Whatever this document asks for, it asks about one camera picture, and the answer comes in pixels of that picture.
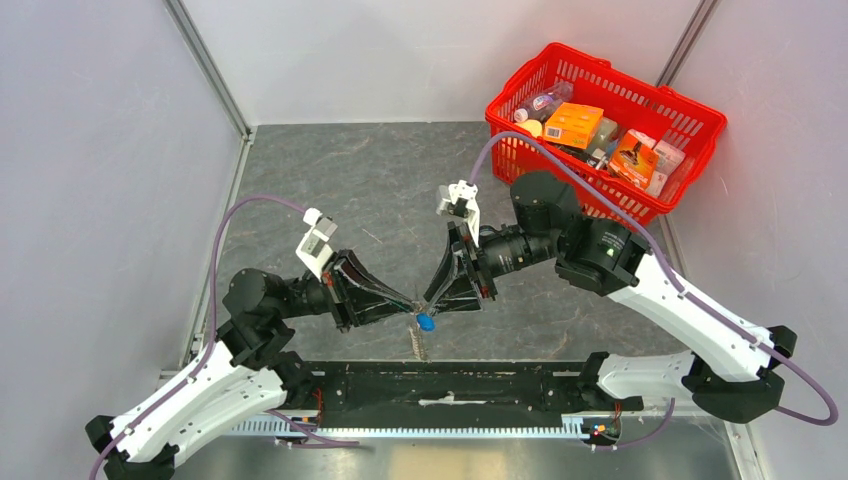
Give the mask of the blue tagged key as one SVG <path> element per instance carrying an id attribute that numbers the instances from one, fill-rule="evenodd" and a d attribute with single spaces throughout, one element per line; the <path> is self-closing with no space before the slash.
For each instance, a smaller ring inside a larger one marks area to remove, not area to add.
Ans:
<path id="1" fill-rule="evenodd" d="M 415 321 L 418 325 L 418 328 L 423 332 L 432 332 L 436 328 L 435 321 L 430 315 L 426 313 L 418 313 L 415 316 Z"/>

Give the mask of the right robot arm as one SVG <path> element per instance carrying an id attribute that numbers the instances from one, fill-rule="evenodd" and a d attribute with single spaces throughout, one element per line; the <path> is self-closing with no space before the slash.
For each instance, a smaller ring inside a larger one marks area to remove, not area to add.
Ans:
<path id="1" fill-rule="evenodd" d="M 570 286 L 640 313 L 684 345 L 660 356 L 592 354 L 577 382 L 588 408 L 631 397 L 689 399 L 719 419 L 745 424 L 778 407 L 785 383 L 776 369 L 793 352 L 792 330 L 755 325 L 709 299 L 695 302 L 694 288 L 663 269 L 644 237 L 585 215 L 574 188 L 549 172 L 512 183 L 512 225 L 481 225 L 477 192 L 465 181 L 438 190 L 448 240 L 418 316 L 423 329 L 438 314 L 480 309 L 496 297 L 498 277 L 552 261 Z"/>

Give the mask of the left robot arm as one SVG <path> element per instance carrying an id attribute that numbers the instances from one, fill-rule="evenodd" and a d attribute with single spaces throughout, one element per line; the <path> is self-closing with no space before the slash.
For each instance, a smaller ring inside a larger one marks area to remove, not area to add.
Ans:
<path id="1" fill-rule="evenodd" d="M 86 433 L 99 454 L 92 478 L 170 479 L 242 421 L 316 399 L 312 371 L 286 348 L 295 334 L 286 320 L 329 314 L 346 332 L 417 309 L 349 249 L 299 258 L 306 271 L 296 278 L 253 268 L 237 273 L 223 298 L 230 318 L 216 325 L 197 357 L 138 406 L 88 422 Z"/>

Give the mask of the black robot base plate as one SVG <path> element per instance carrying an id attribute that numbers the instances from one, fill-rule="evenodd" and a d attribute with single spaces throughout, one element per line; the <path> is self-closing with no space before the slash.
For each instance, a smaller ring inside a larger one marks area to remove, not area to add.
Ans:
<path id="1" fill-rule="evenodd" d="M 639 412 L 615 399 L 599 364 L 572 361 L 309 361 L 283 408 L 316 410 L 323 427 L 554 426 L 564 414 Z"/>

